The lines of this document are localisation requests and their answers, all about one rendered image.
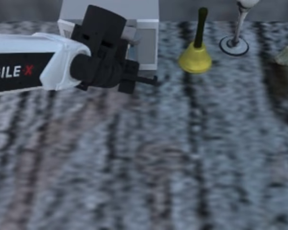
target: glass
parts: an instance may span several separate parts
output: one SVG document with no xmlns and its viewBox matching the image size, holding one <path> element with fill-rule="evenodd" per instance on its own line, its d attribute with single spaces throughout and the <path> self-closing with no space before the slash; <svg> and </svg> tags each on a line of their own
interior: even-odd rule
<svg viewBox="0 0 288 230">
<path fill-rule="evenodd" d="M 233 36 L 224 37 L 219 44 L 224 53 L 232 56 L 241 56 L 249 51 L 249 44 L 240 37 L 240 32 L 242 24 L 250 9 L 259 1 L 260 0 L 237 0 L 239 18 L 235 34 Z"/>
</svg>

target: yellow bell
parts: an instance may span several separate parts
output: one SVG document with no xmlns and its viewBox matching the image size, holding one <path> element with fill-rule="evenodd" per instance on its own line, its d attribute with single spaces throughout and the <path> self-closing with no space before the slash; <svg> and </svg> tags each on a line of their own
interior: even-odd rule
<svg viewBox="0 0 288 230">
<path fill-rule="evenodd" d="M 178 63 L 188 73 L 204 73 L 210 69 L 212 59 L 204 44 L 200 48 L 195 48 L 194 42 L 192 42 L 180 55 Z"/>
<path fill-rule="evenodd" d="M 204 24 L 208 9 L 202 7 L 198 10 L 198 24 L 196 36 L 188 48 L 180 55 L 178 64 L 188 73 L 204 73 L 211 67 L 212 60 L 203 43 Z"/>
</svg>

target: granite countertop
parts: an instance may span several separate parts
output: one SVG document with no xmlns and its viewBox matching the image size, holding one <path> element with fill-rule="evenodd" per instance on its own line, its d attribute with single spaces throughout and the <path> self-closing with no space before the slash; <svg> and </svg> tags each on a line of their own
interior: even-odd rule
<svg viewBox="0 0 288 230">
<path fill-rule="evenodd" d="M 205 74 L 176 61 L 196 23 L 160 23 L 159 87 L 0 96 L 0 230 L 288 230 L 288 23 L 246 22 L 243 57 L 234 26 L 206 24 Z"/>
</svg>

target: gray box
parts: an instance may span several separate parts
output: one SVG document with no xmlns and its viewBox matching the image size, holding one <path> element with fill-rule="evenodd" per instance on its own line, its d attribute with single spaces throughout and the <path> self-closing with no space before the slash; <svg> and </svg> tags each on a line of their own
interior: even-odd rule
<svg viewBox="0 0 288 230">
<path fill-rule="evenodd" d="M 63 0 L 60 19 L 81 24 L 88 5 L 117 13 L 136 27 L 141 41 L 130 48 L 129 58 L 140 63 L 140 70 L 157 70 L 159 0 Z"/>
</svg>

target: red letter x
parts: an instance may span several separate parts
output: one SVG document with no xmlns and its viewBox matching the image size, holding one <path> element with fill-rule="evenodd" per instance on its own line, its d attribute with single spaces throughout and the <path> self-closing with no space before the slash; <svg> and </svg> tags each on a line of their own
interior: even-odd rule
<svg viewBox="0 0 288 230">
<path fill-rule="evenodd" d="M 33 69 L 33 65 L 30 65 L 30 66 L 26 65 L 24 74 L 25 75 L 31 75 L 32 74 L 32 69 Z"/>
</svg>

